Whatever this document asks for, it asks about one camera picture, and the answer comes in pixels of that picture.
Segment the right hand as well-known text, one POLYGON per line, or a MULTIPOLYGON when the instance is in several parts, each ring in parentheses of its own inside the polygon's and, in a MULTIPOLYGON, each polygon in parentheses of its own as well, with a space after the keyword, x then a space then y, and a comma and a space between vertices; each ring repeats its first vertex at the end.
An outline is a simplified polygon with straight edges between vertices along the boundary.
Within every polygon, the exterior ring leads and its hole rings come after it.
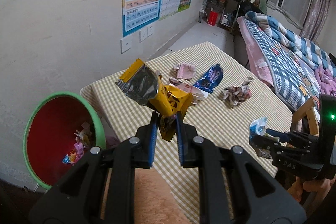
POLYGON ((335 183, 335 178, 332 180, 324 178, 322 180, 305 181, 299 177, 296 178, 295 183, 287 190, 287 192, 297 201, 300 202, 302 194, 306 192, 316 192, 313 200, 314 203, 320 204, 327 196, 331 187, 335 183))

